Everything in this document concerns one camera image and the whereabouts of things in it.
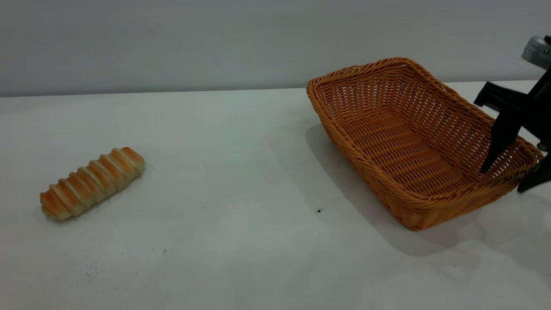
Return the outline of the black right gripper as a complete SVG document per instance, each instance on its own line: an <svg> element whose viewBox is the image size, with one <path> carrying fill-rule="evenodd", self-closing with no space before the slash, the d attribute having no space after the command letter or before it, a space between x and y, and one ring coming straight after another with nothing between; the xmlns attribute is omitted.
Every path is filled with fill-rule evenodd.
<svg viewBox="0 0 551 310"><path fill-rule="evenodd" d="M498 112L498 117L492 127L489 151L481 171L490 170L501 153L515 142L521 127L538 139L550 138L550 81L551 71L547 69L528 93L486 82L475 98L474 104L490 107ZM521 178L517 192L527 192L550 180L551 155L547 154Z"/></svg>

